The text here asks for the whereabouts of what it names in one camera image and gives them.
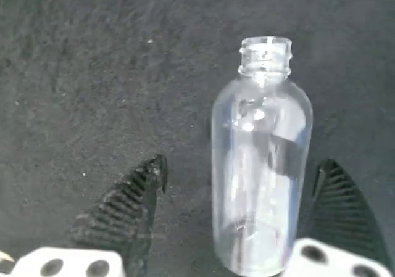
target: mounting hole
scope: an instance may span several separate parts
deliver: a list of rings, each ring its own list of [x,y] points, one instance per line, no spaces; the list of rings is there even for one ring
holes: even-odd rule
[[[358,277],[379,277],[375,270],[364,265],[355,266],[352,272]]]
[[[42,266],[40,274],[44,277],[55,276],[58,274],[63,267],[63,261],[59,258],[50,260],[48,263]]]
[[[110,265],[105,260],[91,263],[86,271],[87,277],[105,277],[110,271]]]
[[[321,251],[321,249],[315,246],[305,246],[302,249],[302,255],[309,258],[313,262],[326,263],[326,255]]]

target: gray fabric surface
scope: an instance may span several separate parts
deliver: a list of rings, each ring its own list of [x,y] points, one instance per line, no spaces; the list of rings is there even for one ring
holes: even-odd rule
[[[212,252],[203,124],[236,75],[240,41],[281,35],[294,42],[291,77],[314,107],[305,191],[320,159],[338,160],[394,259],[394,6],[0,0],[0,249],[18,257],[56,238],[114,180],[161,151],[171,172],[149,277],[230,276]]]

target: bottle neck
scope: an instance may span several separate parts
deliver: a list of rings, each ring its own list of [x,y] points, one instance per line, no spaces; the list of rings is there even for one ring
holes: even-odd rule
[[[263,36],[246,38],[241,43],[241,78],[259,85],[277,85],[291,73],[291,41],[287,38]]]

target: threaded bottle neck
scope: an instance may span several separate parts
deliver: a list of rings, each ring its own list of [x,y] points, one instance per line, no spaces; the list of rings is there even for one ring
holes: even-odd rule
[[[292,58],[291,40],[276,36],[258,36],[246,38],[241,42],[242,76],[256,79],[286,79],[291,73],[289,61]]]

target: clear plastic bottle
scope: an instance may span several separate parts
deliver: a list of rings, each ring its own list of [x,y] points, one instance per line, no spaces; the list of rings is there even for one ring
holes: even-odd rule
[[[240,53],[212,111],[214,246],[232,272],[273,276],[296,234],[312,108],[288,80],[289,39],[246,38]]]

